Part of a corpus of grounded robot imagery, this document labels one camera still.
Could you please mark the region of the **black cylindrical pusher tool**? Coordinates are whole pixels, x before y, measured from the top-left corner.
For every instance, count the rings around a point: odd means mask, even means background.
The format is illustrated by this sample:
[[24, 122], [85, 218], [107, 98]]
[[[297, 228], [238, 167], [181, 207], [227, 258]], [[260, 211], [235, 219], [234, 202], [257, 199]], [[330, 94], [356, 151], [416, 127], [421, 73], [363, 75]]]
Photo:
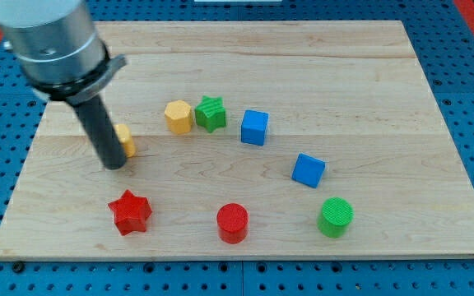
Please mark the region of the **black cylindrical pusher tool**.
[[102, 165], [109, 170], [122, 168], [127, 156], [100, 95], [93, 96], [73, 109]]

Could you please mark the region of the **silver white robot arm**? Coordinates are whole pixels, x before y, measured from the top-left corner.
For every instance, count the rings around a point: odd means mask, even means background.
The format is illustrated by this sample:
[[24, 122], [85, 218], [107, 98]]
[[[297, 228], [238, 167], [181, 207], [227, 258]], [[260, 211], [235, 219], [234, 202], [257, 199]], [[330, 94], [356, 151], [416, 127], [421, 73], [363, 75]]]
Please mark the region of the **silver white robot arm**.
[[127, 156], [100, 92], [127, 63], [111, 57], [83, 0], [0, 0], [0, 30], [33, 90], [77, 115], [102, 165]]

